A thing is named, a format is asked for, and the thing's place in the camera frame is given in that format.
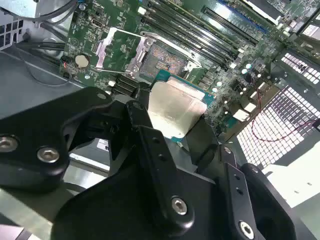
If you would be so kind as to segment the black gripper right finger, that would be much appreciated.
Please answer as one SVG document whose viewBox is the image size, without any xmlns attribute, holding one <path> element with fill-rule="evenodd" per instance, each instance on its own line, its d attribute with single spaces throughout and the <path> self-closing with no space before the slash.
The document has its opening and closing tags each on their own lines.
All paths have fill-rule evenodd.
<svg viewBox="0 0 320 240">
<path fill-rule="evenodd" d="M 308 240 L 310 230 L 263 172 L 237 165 L 204 116 L 186 134 L 196 173 L 214 181 L 222 204 L 222 234 L 230 240 Z"/>
</svg>

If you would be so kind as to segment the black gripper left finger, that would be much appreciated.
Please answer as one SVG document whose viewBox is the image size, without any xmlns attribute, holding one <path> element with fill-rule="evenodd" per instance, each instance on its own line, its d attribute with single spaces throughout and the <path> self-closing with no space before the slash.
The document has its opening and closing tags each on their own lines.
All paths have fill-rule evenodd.
<svg viewBox="0 0 320 240">
<path fill-rule="evenodd" d="M 95 138 L 109 141 L 110 158 L 120 164 L 114 175 L 132 165 L 174 163 L 139 101 L 116 102 L 87 87 L 0 121 L 0 184 L 52 191 L 70 164 L 70 151 Z"/>
</svg>

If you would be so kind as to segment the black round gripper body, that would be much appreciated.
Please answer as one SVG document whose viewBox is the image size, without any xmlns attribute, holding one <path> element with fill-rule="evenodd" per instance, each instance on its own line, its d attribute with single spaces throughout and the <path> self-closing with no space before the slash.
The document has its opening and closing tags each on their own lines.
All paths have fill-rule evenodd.
<svg viewBox="0 0 320 240">
<path fill-rule="evenodd" d="M 218 188 L 173 162 L 134 164 L 76 195 L 54 240 L 228 240 Z"/>
</svg>

